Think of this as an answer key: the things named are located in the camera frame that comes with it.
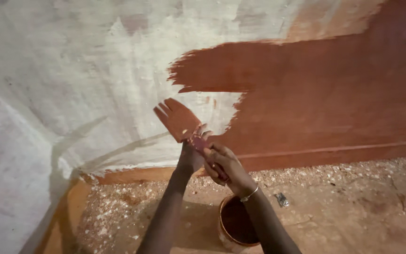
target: small metal scrap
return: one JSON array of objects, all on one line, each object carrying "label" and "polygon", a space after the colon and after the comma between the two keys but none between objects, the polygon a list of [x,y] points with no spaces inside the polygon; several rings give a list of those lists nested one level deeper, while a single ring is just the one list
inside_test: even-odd
[{"label": "small metal scrap", "polygon": [[280,207],[289,206],[289,201],[286,199],[283,193],[275,194],[275,197],[278,199]]}]

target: brown paint in bucket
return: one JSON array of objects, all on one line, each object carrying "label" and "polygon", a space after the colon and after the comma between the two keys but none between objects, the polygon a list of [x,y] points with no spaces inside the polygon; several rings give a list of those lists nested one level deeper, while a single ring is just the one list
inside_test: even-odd
[{"label": "brown paint in bucket", "polygon": [[259,245],[247,210],[236,196],[226,197],[220,203],[219,238],[223,245],[234,253]]}]

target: paintbrush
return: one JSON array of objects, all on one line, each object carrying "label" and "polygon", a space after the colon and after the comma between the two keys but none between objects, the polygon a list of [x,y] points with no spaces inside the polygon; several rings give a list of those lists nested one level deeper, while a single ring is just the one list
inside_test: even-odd
[{"label": "paintbrush", "polygon": [[168,98],[164,100],[164,103],[159,103],[158,106],[154,107],[153,111],[178,143],[187,140],[205,158],[211,168],[219,174],[219,179],[224,182],[228,181],[229,177],[222,166],[211,161],[204,154],[203,149],[209,148],[209,145],[197,133],[202,123],[190,109],[177,100]]}]

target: paint stroke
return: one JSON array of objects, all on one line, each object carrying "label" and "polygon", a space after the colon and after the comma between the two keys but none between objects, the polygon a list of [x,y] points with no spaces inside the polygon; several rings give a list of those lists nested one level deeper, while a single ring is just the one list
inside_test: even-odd
[{"label": "paint stroke", "polygon": [[383,4],[362,34],[224,43],[169,72],[180,93],[245,93],[216,137],[239,156],[406,142],[406,1]]}]

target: concrete floor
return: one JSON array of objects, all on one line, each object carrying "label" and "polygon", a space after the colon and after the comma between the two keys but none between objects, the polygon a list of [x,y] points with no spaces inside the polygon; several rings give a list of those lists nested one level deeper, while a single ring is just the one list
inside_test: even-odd
[{"label": "concrete floor", "polygon": [[[252,176],[303,253],[406,253],[406,158],[268,170]],[[89,188],[70,252],[135,253],[166,185]],[[273,196],[279,192],[290,206],[280,208]],[[216,225],[218,205],[229,194],[208,177],[191,179],[172,253],[227,251]],[[248,251],[261,252],[259,246]]]}]

